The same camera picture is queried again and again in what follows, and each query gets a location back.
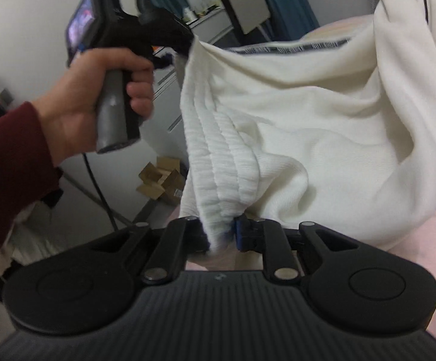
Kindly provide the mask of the dark red sleeve forearm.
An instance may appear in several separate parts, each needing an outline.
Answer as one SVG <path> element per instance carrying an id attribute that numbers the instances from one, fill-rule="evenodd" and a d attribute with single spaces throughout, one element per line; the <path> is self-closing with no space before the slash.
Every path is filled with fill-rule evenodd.
<path id="1" fill-rule="evenodd" d="M 15 217 L 58 186 L 59 174 L 31 103 L 0 117 L 0 246 Z"/>

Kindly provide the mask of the person's left hand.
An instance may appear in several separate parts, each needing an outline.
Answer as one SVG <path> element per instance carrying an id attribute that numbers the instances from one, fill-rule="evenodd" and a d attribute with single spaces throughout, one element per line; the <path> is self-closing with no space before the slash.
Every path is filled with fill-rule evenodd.
<path id="1" fill-rule="evenodd" d="M 126 91 L 132 110 L 144 119 L 154 110 L 154 66 L 125 48 L 91 49 L 72 63 L 50 91 L 33 105 L 55 166 L 96 149 L 95 105 L 111 70 L 132 73 Z"/>

